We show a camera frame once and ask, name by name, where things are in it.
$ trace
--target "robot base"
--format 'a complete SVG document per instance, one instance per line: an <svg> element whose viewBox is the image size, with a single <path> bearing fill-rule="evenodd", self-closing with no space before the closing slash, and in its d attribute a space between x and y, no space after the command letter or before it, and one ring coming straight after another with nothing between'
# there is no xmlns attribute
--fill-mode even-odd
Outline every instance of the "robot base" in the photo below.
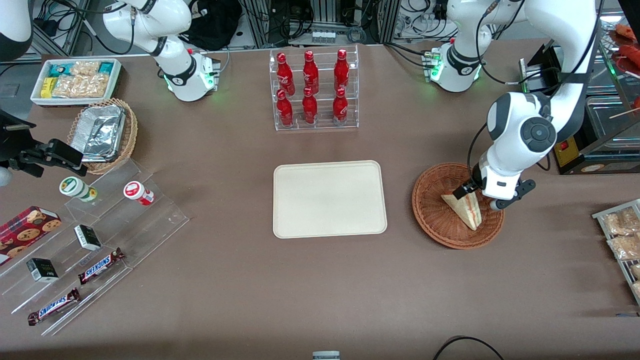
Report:
<svg viewBox="0 0 640 360"><path fill-rule="evenodd" d="M480 66L474 72L469 67L469 73L460 75L447 59L447 51L451 44L443 44L434 47L430 53L422 57L422 63L433 66L432 69L424 69L424 77L427 82L433 82L449 92L463 92L471 87L471 84L480 76Z"/></svg>
<svg viewBox="0 0 640 360"><path fill-rule="evenodd" d="M214 63L211 58L201 54L192 54L192 57L196 61L196 71L185 85L177 86L164 78L169 90L182 101L196 101L207 93L218 90L220 63Z"/></svg>

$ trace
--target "table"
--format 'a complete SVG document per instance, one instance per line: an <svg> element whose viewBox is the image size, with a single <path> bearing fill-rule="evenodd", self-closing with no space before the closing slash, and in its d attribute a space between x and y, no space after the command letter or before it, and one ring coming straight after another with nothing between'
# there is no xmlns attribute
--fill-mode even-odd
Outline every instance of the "table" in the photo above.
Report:
<svg viewBox="0 0 640 360"><path fill-rule="evenodd" d="M430 49L433 44L416 46ZM502 79L541 40L496 41ZM463 94L426 84L383 46L360 46L360 129L277 133L268 51L232 53L220 89L180 102L150 57L122 57L119 97L140 123L133 158L193 217L58 335L25 338L26 319L0 304L0 354L14 359L430 359L465 334L507 359L637 359L640 319L590 214L638 198L637 175L559 176L507 209L502 232L470 251L447 249L416 223L410 194L425 169L463 162L491 103L508 87L481 76ZM35 138L66 138L77 108L34 106ZM476 143L477 158L490 139ZM282 164L376 160L383 234L281 240L271 229L273 170ZM16 174L0 188L0 220L30 205L57 209L67 172ZM492 359L456 343L440 359Z"/></svg>

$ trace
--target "aluminum foil container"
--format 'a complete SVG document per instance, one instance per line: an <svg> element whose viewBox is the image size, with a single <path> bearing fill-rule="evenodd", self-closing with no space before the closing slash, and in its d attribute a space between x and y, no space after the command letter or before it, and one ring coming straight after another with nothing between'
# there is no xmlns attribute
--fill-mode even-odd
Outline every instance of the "aluminum foil container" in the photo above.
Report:
<svg viewBox="0 0 640 360"><path fill-rule="evenodd" d="M82 112L71 147L83 162L110 162L118 157L127 112L117 105L91 107Z"/></svg>

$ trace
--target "black backpack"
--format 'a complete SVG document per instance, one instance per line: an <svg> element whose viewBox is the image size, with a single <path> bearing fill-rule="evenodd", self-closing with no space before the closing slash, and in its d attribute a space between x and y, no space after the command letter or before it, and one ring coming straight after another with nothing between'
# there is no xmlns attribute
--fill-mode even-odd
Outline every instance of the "black backpack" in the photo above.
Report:
<svg viewBox="0 0 640 360"><path fill-rule="evenodd" d="M192 0L191 27L180 39L203 50L220 50L229 45L242 15L238 0Z"/></svg>

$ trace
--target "green and white container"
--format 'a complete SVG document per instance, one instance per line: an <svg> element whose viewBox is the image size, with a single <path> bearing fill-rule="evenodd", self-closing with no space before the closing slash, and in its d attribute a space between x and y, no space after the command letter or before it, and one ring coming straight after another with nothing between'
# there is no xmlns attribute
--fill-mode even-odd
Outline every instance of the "green and white container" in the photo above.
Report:
<svg viewBox="0 0 640 360"><path fill-rule="evenodd" d="M90 202L98 196L98 190L87 185L75 176L69 176L60 183L60 192L66 196Z"/></svg>

